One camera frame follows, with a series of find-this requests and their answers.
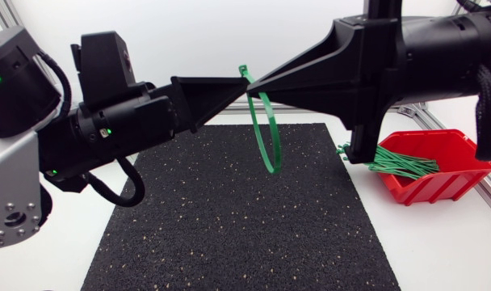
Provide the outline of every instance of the green cable tie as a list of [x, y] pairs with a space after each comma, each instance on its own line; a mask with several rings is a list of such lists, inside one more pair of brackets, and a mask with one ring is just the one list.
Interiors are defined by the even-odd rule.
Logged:
[[[247, 65], [241, 65], [238, 67], [240, 74], [242, 77], [246, 78], [249, 83], [254, 83], [253, 77], [249, 74], [247, 70]], [[260, 149], [260, 154], [262, 154], [263, 162], [265, 163], [265, 167], [271, 174], [279, 173], [281, 170], [281, 143], [279, 141], [279, 130], [278, 125], [276, 124], [275, 113], [272, 110], [271, 101], [269, 101], [269, 97], [266, 93], [260, 92], [258, 93], [260, 99], [263, 102], [263, 106], [265, 108], [265, 112], [269, 119], [269, 127], [271, 129], [272, 136], [272, 147], [275, 153], [275, 165], [272, 166], [271, 161], [269, 160], [269, 156], [267, 155], [267, 151], [265, 149], [265, 145], [263, 144], [262, 133], [260, 133], [260, 127], [258, 126], [258, 121], [256, 119], [256, 111], [254, 110], [253, 98], [247, 94], [247, 102], [249, 103], [249, 109], [251, 111], [251, 118], [253, 119], [254, 126], [254, 134], [256, 135], [256, 141], [258, 142], [258, 147]]]

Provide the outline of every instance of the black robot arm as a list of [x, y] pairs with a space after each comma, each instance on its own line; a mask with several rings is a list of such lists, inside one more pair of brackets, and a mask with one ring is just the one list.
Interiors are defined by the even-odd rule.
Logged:
[[[72, 45], [84, 102], [66, 118], [39, 131], [40, 170], [63, 191], [87, 184], [109, 201], [134, 206], [143, 182], [124, 157], [192, 133], [246, 91], [245, 78], [179, 78], [156, 88], [136, 82], [125, 42], [115, 32], [82, 37]], [[130, 199], [118, 197], [90, 170], [118, 160], [135, 184]]]
[[248, 93], [339, 117], [352, 130], [352, 163], [373, 160], [393, 104], [480, 93], [477, 157], [491, 160], [491, 6], [477, 7], [467, 15], [402, 18], [401, 0], [366, 1], [364, 15], [336, 19], [320, 44]]

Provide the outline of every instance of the bundle of green cable ties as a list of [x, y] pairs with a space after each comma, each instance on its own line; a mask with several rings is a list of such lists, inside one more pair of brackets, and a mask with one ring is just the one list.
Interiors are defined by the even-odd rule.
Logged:
[[[344, 148], [347, 146], [350, 145], [340, 145], [339, 149], [337, 149], [337, 154], [344, 154]], [[370, 171], [399, 175], [411, 179], [420, 179], [424, 175], [439, 172], [436, 160], [393, 153], [380, 145], [376, 148], [375, 160], [365, 165], [368, 166]]]

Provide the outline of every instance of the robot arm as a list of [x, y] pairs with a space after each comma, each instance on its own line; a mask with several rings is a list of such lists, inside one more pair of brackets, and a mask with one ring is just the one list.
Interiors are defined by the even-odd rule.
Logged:
[[[115, 32], [86, 35], [72, 46], [84, 102], [55, 119], [60, 95], [32, 59], [46, 56], [24, 28], [0, 32], [0, 247], [32, 236], [50, 213], [39, 171], [63, 191], [90, 184], [115, 204], [136, 205], [143, 182], [125, 156], [195, 133], [246, 92], [338, 116], [352, 130], [346, 153], [354, 163], [374, 158], [391, 105], [481, 92], [477, 154], [491, 159], [491, 7], [459, 2], [478, 12], [405, 19], [401, 0], [366, 1], [364, 15], [335, 20], [320, 44], [250, 85], [245, 78], [136, 82]], [[115, 159], [135, 184], [131, 198], [89, 173]]]

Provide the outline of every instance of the red storage bin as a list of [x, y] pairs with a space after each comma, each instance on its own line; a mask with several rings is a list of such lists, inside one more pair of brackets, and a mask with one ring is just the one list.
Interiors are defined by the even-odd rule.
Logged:
[[387, 150], [435, 159], [440, 172], [413, 180], [397, 175], [380, 177], [398, 203], [460, 199], [489, 172], [491, 162], [475, 159], [476, 144], [455, 129], [396, 132], [380, 143]]

